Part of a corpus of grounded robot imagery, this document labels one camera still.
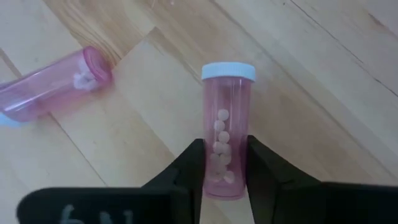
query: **white bottle cap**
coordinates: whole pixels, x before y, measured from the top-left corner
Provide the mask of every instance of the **white bottle cap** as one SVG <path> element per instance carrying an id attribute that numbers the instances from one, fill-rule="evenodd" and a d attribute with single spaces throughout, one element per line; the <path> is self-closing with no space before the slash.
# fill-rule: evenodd
<path id="1" fill-rule="evenodd" d="M 14 121 L 13 119 L 7 117 L 3 113 L 0 113 L 0 125 L 8 127 L 20 127 L 22 123 Z"/>
<path id="2" fill-rule="evenodd" d="M 202 67 L 202 80 L 215 77 L 242 77 L 256 81 L 256 69 L 241 62 L 215 62 Z"/>

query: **white pill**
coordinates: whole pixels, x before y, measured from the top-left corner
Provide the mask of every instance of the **white pill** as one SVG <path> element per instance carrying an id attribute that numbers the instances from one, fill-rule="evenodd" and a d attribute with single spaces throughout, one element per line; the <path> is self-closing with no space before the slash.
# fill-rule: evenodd
<path id="1" fill-rule="evenodd" d="M 223 179 L 223 175 L 221 175 L 220 173 L 216 173 L 216 172 L 210 172 L 207 175 L 207 179 L 212 182 L 219 182 L 220 180 Z"/>
<path id="2" fill-rule="evenodd" d="M 220 155 L 220 163 L 223 165 L 228 165 L 231 163 L 231 156 L 230 155 L 226 155 L 226 154 L 221 154 Z"/>
<path id="3" fill-rule="evenodd" d="M 222 121 L 226 121 L 229 118 L 229 112 L 226 109 L 221 109 L 217 113 L 218 119 Z"/>
<path id="4" fill-rule="evenodd" d="M 214 122 L 214 130 L 216 131 L 224 131 L 225 124 L 224 121 L 216 120 Z"/>
<path id="5" fill-rule="evenodd" d="M 99 84 L 91 72 L 85 72 L 82 74 L 76 73 L 73 75 L 73 86 L 78 90 L 91 91 L 99 87 Z"/>
<path id="6" fill-rule="evenodd" d="M 232 171 L 227 171 L 225 172 L 225 176 L 224 176 L 224 180 L 225 182 L 232 184 L 233 182 L 235 182 L 235 174 Z"/>
<path id="7" fill-rule="evenodd" d="M 221 174 L 222 176 L 225 175 L 226 172 L 226 166 L 221 165 L 221 164 L 217 164 L 215 166 L 212 166 L 212 171 L 216 172 L 217 174 Z"/>
<path id="8" fill-rule="evenodd" d="M 220 133 L 218 134 L 218 140 L 219 140 L 221 143 L 228 143 L 228 141 L 229 141 L 229 134 L 228 134 L 228 132 L 226 132 L 226 131 L 220 132 Z"/>
<path id="9" fill-rule="evenodd" d="M 214 142 L 214 144 L 213 144 L 213 152 L 215 152 L 217 154 L 223 153 L 223 143 Z"/>
<path id="10" fill-rule="evenodd" d="M 225 155 L 231 155 L 231 146 L 228 143 L 223 143 L 221 147 L 221 153 Z"/>
<path id="11" fill-rule="evenodd" d="M 210 162 L 211 162 L 212 164 L 214 164 L 214 165 L 220 164 L 220 163 L 221 163 L 221 162 L 220 162 L 220 156 L 217 155 L 217 154 L 215 154 L 215 153 L 212 153 L 212 154 L 210 155 Z"/>

